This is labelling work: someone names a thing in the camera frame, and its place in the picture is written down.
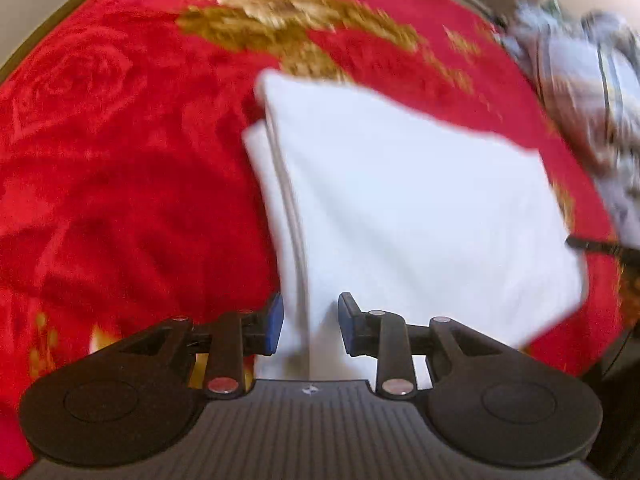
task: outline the crumpled fabric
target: crumpled fabric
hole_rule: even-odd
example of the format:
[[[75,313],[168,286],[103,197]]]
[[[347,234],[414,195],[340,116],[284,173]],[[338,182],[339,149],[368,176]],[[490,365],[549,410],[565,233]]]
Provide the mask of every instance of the crumpled fabric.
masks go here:
[[[519,2],[503,44],[584,166],[640,193],[640,44],[624,18],[565,21]]]
[[[616,178],[594,178],[596,189],[609,211],[620,243],[640,249],[640,208]]]

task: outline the small logo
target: small logo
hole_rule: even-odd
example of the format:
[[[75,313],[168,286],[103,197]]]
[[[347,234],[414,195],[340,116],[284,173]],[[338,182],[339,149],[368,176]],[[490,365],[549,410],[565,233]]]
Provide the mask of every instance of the small logo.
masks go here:
[[[309,386],[307,386],[306,388],[302,388],[302,393],[304,393],[305,395],[313,395],[316,394],[320,391],[320,388],[313,386],[312,384],[310,384]]]

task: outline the red blanket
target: red blanket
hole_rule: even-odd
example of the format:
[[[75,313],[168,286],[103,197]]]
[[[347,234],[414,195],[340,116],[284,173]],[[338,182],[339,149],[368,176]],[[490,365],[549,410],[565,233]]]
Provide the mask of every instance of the red blanket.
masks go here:
[[[449,0],[89,0],[0,87],[0,439],[14,442],[0,471],[28,460],[12,413],[35,378],[105,338],[257,308],[278,288],[240,141],[265,67],[536,148],[570,228],[612,235],[488,25]],[[588,267],[584,306],[531,346],[572,374],[620,330],[618,268]]]

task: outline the ribbed black surface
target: ribbed black surface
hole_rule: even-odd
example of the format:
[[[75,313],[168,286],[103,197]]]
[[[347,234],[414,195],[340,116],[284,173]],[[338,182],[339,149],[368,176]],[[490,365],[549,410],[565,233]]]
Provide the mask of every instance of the ribbed black surface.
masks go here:
[[[257,381],[238,400],[210,403],[164,453],[109,470],[41,460],[25,480],[595,480],[579,462],[503,470],[441,442],[405,402],[373,395],[364,381]]]

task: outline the folded white cloth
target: folded white cloth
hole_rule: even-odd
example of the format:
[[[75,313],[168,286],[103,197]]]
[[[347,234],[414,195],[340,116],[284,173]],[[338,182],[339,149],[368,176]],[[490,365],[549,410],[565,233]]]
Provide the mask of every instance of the folded white cloth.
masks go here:
[[[244,143],[285,305],[258,377],[374,381],[375,359],[344,351],[342,292],[365,311],[449,316],[511,346],[579,306],[580,262],[537,152],[363,88],[266,71],[256,93],[267,119]]]

